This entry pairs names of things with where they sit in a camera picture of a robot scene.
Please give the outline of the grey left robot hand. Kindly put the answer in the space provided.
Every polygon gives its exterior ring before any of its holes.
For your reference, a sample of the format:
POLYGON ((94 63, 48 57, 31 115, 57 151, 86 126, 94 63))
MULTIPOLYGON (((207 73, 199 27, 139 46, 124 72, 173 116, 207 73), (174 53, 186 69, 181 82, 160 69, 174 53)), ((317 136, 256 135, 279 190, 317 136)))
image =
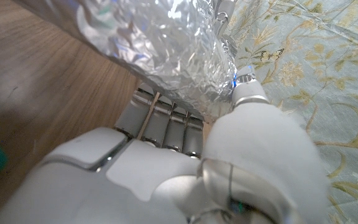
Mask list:
POLYGON ((221 38, 230 23, 237 0, 213 0, 213 31, 221 38))

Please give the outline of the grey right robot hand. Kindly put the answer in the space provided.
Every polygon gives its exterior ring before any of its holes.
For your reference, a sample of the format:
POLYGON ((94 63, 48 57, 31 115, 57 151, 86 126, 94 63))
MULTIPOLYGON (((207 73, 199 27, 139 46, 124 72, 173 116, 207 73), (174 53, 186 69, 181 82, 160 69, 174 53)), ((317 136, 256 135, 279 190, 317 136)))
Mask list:
POLYGON ((201 120, 139 88, 115 127, 46 155, 0 223, 322 223, 329 184, 312 140, 252 67, 234 83, 207 139, 201 120))

